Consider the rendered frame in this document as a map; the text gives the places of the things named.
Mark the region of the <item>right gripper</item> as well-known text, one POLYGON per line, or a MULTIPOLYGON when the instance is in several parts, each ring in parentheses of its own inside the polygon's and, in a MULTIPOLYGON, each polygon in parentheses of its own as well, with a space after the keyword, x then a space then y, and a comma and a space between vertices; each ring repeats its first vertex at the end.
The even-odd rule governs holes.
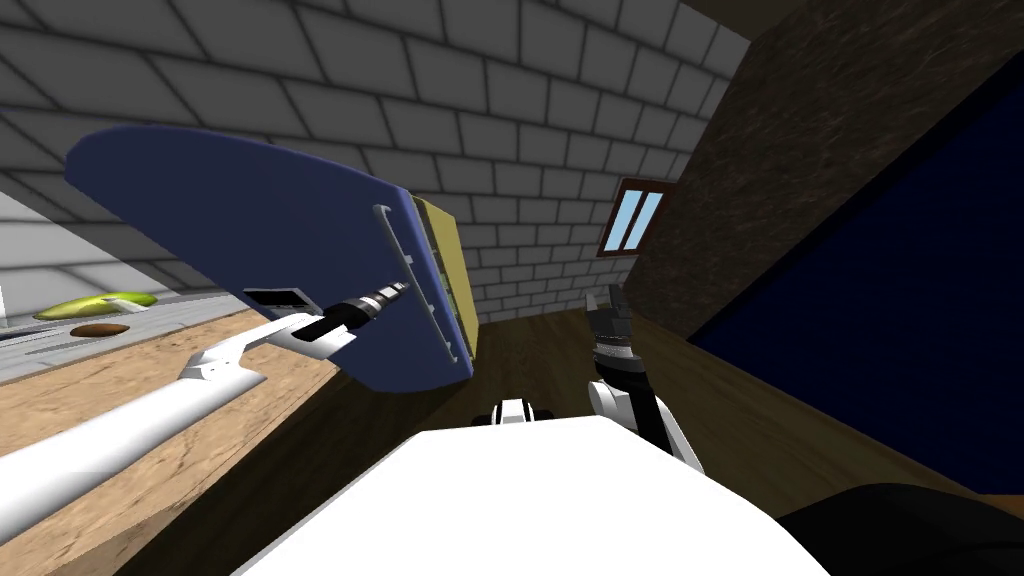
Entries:
POLYGON ((628 346, 633 335, 632 313, 618 284, 608 286, 609 306, 598 308, 593 293, 585 295, 585 312, 589 325, 599 344, 628 346))

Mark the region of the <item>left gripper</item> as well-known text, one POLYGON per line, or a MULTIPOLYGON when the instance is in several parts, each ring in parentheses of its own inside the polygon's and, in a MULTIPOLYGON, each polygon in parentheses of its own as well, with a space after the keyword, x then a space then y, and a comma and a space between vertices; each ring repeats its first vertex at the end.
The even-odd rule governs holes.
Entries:
POLYGON ((410 285, 402 282, 388 284, 368 296, 369 305, 373 308, 373 315, 378 315, 382 310, 395 302, 408 289, 410 285))

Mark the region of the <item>yellow cupboard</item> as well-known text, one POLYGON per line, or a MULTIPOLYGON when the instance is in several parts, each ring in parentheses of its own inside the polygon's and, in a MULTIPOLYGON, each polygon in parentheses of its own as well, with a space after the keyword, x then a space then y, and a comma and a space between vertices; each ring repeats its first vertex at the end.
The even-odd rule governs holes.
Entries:
POLYGON ((467 347, 469 360, 474 361, 477 356, 480 320, 456 219, 420 197, 413 196, 412 200, 426 233, 462 342, 467 347))

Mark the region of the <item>brown framed window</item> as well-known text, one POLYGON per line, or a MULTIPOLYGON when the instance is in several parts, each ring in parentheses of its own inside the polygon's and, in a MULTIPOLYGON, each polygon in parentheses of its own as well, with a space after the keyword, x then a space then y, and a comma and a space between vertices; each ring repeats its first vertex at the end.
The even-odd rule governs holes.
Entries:
POLYGON ((648 229, 657 221, 666 199, 675 189, 676 183, 669 181, 623 178, 596 255, 638 255, 646 242, 648 229))

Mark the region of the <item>blue cupboard door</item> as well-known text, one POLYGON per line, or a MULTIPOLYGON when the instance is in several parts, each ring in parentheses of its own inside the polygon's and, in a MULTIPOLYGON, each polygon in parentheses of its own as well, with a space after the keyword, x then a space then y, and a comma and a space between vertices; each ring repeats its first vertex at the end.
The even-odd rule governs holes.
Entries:
POLYGON ((321 314, 408 283, 373 206, 388 219, 458 358, 451 364, 411 287, 331 360, 374 390, 430 390, 472 376, 410 192, 269 143, 166 126, 87 135, 66 180, 179 260, 273 320, 321 314))

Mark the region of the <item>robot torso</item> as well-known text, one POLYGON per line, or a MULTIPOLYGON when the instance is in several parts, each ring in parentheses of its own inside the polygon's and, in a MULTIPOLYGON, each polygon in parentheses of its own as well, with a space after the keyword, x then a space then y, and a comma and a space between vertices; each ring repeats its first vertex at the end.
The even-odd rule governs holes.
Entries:
POLYGON ((411 437, 231 576, 829 576, 779 523, 603 415, 411 437))

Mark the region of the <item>dark blue framed panel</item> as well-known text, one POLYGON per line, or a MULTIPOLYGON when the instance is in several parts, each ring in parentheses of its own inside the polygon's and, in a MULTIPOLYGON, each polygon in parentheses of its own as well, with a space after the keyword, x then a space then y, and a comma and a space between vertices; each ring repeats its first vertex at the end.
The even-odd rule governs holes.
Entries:
POLYGON ((981 494, 1024 494, 1024 50, 691 337, 981 494))

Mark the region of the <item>green flat dish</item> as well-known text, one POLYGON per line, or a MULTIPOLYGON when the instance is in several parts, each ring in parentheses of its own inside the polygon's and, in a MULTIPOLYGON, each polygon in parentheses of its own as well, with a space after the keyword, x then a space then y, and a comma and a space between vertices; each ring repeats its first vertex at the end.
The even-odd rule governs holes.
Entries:
POLYGON ((156 296, 144 292, 103 293, 53 305, 34 314, 33 318, 40 321, 56 321, 119 312, 119 308, 116 308, 112 303, 106 301, 108 298, 125 300, 143 307, 152 306, 158 301, 156 296))

